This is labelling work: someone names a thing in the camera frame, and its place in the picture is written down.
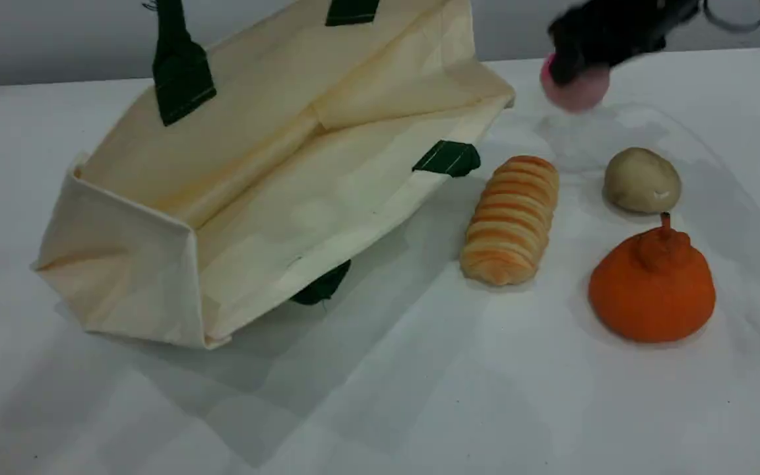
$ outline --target potato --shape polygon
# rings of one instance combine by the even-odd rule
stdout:
[[[646,148],[627,148],[606,168],[603,194],[625,210],[670,211],[681,193],[682,181],[672,163]]]

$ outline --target toy persimmon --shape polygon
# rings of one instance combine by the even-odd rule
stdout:
[[[709,263],[685,232],[661,228],[615,247],[591,274],[588,299],[600,321],[628,340],[675,342],[698,331],[714,313]]]

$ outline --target canvas tote bag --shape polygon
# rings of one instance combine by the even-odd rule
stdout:
[[[67,172],[34,264],[88,331],[211,349],[329,298],[513,100],[468,0],[298,0],[206,52],[155,6],[156,85]]]

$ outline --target bread roll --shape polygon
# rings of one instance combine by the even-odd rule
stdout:
[[[559,193],[559,174],[546,160],[516,156],[486,184],[468,225],[462,273],[494,286],[520,284],[538,270]]]

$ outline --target white table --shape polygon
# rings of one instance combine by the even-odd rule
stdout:
[[[760,50],[642,59],[574,118],[546,103],[540,64],[492,64],[518,100],[480,145],[482,170],[359,256],[326,309],[286,305],[209,354],[84,334],[29,271],[66,166],[150,81],[1,87],[0,475],[760,473]],[[691,133],[618,129],[629,108]],[[683,202],[718,313],[691,342],[636,348],[588,314],[570,265],[590,271],[614,236],[650,226],[597,203],[599,150],[679,146],[665,135],[722,157],[717,216],[741,223]],[[456,237],[482,180],[539,150],[576,172],[546,266],[520,292],[465,283]],[[699,184],[699,170],[681,172]]]

